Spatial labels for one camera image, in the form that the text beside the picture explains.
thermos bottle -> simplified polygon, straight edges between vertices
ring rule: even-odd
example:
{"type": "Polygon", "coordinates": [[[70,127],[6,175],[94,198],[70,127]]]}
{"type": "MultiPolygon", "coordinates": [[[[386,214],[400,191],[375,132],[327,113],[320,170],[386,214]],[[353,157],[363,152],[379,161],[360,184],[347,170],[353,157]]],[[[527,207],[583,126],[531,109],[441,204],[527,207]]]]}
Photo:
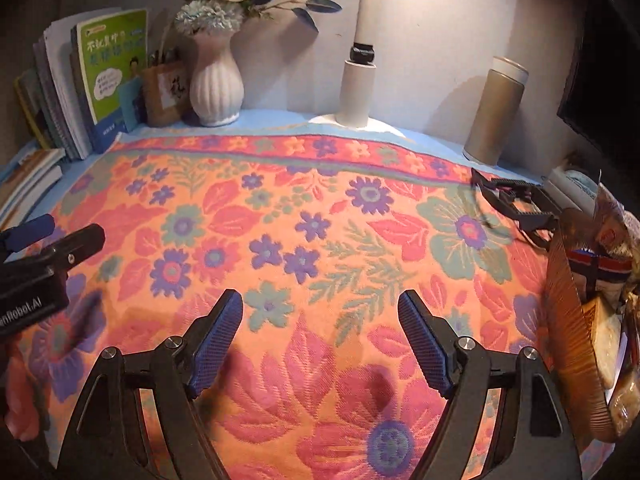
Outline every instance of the thermos bottle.
{"type": "Polygon", "coordinates": [[[464,155],[469,160],[495,166],[513,126],[529,72],[504,57],[494,57],[464,155]]]}

finger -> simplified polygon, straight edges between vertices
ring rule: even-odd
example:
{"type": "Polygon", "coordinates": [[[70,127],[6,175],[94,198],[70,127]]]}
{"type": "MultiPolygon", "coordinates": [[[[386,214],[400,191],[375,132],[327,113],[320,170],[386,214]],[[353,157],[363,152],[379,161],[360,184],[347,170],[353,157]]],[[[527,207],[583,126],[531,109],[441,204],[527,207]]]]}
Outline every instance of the finger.
{"type": "Polygon", "coordinates": [[[17,346],[10,345],[7,353],[9,362],[6,370],[6,403],[9,412],[5,417],[5,423],[15,438],[30,440],[36,437],[39,431],[38,412],[33,403],[33,388],[17,346]]]}

pen holder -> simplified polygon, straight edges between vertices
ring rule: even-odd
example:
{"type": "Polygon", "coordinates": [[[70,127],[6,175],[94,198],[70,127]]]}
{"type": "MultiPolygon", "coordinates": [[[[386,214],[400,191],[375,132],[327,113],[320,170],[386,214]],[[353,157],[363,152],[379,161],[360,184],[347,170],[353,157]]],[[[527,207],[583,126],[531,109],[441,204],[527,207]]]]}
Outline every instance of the pen holder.
{"type": "Polygon", "coordinates": [[[173,124],[190,108],[189,81],[181,61],[143,70],[142,88],[149,126],[159,128],[173,124]]]}

bread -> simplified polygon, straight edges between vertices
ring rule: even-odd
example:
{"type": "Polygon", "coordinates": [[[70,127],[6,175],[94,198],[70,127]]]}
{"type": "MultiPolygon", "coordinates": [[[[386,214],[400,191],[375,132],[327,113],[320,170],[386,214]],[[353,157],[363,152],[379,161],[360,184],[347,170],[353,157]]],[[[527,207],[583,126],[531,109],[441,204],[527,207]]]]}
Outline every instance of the bread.
{"type": "Polygon", "coordinates": [[[640,412],[640,388],[635,370],[631,369],[619,378],[609,403],[609,410],[616,433],[619,437],[624,436],[640,412]]]}
{"type": "Polygon", "coordinates": [[[582,313],[596,354],[596,364],[602,386],[613,388],[616,379],[616,359],[620,346],[620,320],[607,300],[598,294],[582,306],[582,313]]]}

metal screw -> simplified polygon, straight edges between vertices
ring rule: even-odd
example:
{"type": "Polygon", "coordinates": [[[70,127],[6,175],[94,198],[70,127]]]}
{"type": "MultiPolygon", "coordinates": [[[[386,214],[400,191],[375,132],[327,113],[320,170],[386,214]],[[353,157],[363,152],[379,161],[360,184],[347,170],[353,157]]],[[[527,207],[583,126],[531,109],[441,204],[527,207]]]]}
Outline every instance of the metal screw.
{"type": "Polygon", "coordinates": [[[164,346],[167,348],[174,349],[180,345],[182,345],[182,338],[179,335],[172,335],[164,340],[164,346]]]}
{"type": "Polygon", "coordinates": [[[535,361],[540,357],[538,351],[531,346],[525,346],[522,351],[524,352],[524,357],[531,359],[532,361],[535,361]]]}
{"type": "Polygon", "coordinates": [[[458,345],[465,350],[473,350],[476,347],[476,342],[470,337],[461,337],[458,339],[458,345]]]}
{"type": "Polygon", "coordinates": [[[100,357],[103,359],[113,359],[117,352],[118,349],[115,346],[109,346],[100,353],[100,357]]]}

